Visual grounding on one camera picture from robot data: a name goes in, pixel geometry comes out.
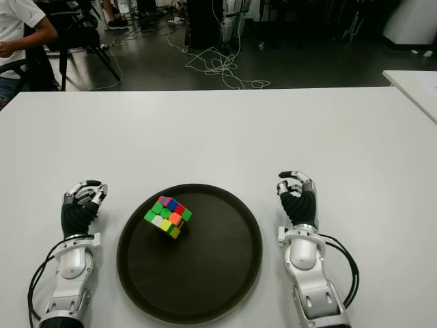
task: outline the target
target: round tray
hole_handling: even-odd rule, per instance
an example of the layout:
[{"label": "round tray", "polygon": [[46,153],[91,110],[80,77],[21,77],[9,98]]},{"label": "round tray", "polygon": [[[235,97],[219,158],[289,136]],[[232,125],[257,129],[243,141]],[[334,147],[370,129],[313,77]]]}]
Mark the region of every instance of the round tray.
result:
[{"label": "round tray", "polygon": [[[143,217],[160,195],[193,216],[173,240]],[[138,308],[179,325],[206,323],[241,302],[257,279],[262,238],[251,211],[234,195],[204,184],[160,191],[134,212],[117,250],[123,288]]]}]

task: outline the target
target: chair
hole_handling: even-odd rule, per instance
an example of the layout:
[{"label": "chair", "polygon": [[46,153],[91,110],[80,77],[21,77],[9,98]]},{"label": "chair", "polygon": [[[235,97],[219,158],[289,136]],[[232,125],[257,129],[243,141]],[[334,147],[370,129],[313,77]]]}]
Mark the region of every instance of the chair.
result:
[{"label": "chair", "polygon": [[111,67],[108,55],[100,49],[100,36],[96,30],[97,20],[91,14],[91,6],[85,5],[86,3],[81,1],[73,8],[67,1],[38,4],[58,33],[58,41],[49,44],[48,48],[51,51],[59,51],[61,91],[66,90],[68,51],[73,48],[89,47],[117,81],[120,81],[120,77]]},{"label": "chair", "polygon": [[15,87],[14,93],[11,97],[11,99],[13,99],[13,97],[15,97],[18,93],[20,93],[20,91],[23,89],[26,83],[30,81],[30,77],[33,74],[33,68],[31,65],[29,65],[29,61],[27,59],[21,59],[0,66],[0,75],[2,75],[4,72],[8,72],[11,70],[20,76],[20,81]]}]

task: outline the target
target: black cable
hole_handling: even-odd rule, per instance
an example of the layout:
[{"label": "black cable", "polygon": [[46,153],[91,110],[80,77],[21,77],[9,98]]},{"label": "black cable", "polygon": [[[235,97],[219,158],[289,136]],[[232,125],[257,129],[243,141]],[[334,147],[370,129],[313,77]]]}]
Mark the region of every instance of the black cable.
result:
[{"label": "black cable", "polygon": [[325,238],[329,238],[333,241],[335,241],[338,245],[333,244],[329,241],[326,242],[326,244],[328,246],[334,247],[335,249],[337,249],[338,251],[340,251],[348,260],[349,265],[350,265],[350,270],[352,272],[352,285],[350,286],[350,290],[348,295],[346,296],[343,304],[345,306],[345,308],[347,309],[350,304],[352,304],[352,301],[354,300],[357,292],[358,292],[358,288],[360,285],[360,271],[358,269],[358,266],[356,265],[355,260],[353,259],[353,257],[350,255],[349,251],[346,249],[346,247],[343,246],[342,243],[340,243],[340,241],[338,241],[336,238],[325,235],[325,234],[319,234],[320,236],[323,236]]},{"label": "black cable", "polygon": [[37,320],[41,320],[41,316],[35,311],[33,308],[33,292],[35,291],[37,283],[40,281],[42,274],[44,273],[44,270],[47,266],[47,264],[55,258],[52,253],[58,248],[59,245],[67,242],[72,241],[74,239],[84,239],[84,238],[93,238],[94,236],[91,234],[82,234],[78,236],[71,236],[68,238],[65,238],[62,241],[59,241],[55,246],[53,246],[49,253],[47,254],[45,260],[41,265],[36,269],[35,273],[33,274],[33,277],[31,279],[30,285],[29,285],[29,291],[27,293],[27,308],[29,310],[29,323],[30,327],[33,328],[33,321],[32,321],[32,315],[35,316]]}]

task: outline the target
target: white table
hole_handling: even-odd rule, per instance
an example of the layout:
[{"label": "white table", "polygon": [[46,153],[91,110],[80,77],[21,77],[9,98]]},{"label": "white table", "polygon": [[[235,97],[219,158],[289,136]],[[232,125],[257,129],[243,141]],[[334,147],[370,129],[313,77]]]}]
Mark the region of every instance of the white table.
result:
[{"label": "white table", "polygon": [[437,124],[437,72],[385,70],[383,75]]},{"label": "white table", "polygon": [[[29,280],[61,238],[63,193],[83,179],[109,185],[92,328],[170,327],[126,296],[115,255],[143,200],[189,182],[237,195],[264,239],[253,292],[205,327],[299,327],[277,246],[284,169],[315,180],[321,231],[358,262],[353,328],[434,326],[437,129],[394,87],[21,94],[0,113],[0,149],[1,327],[29,326]],[[344,297],[347,262],[329,250],[325,263]],[[36,293],[39,311],[53,275]]]}]

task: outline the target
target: person's arm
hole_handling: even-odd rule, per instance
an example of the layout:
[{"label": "person's arm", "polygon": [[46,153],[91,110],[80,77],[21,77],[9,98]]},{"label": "person's arm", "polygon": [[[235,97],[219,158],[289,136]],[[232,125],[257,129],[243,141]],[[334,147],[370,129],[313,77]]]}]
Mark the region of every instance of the person's arm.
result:
[{"label": "person's arm", "polygon": [[10,42],[0,42],[0,57],[9,58],[15,51],[33,49],[56,41],[56,29],[44,17],[36,26],[36,32],[25,38]]}]

